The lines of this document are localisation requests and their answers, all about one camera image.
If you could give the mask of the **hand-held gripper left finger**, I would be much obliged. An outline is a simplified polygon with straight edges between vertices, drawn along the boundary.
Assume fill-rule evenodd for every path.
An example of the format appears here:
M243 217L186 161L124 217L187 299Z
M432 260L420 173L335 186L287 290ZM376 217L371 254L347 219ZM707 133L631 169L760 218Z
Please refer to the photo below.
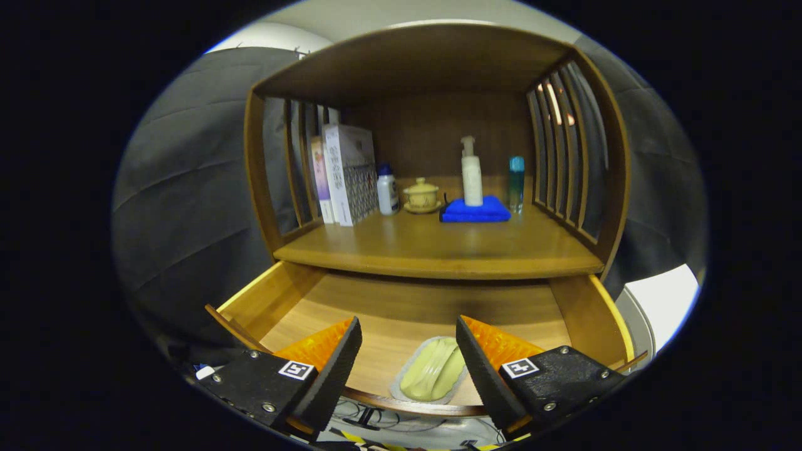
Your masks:
M207 366L197 384L260 426L315 442L344 392L362 342L361 324L353 316L281 352L244 350L219 370Z

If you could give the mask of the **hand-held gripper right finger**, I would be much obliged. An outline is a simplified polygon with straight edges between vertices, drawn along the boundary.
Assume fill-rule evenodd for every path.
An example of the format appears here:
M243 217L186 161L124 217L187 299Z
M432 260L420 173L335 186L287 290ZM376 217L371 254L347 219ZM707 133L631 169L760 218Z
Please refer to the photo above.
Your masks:
M625 380L572 346L544 350L467 315L456 322L456 341L487 414L506 439L563 425Z

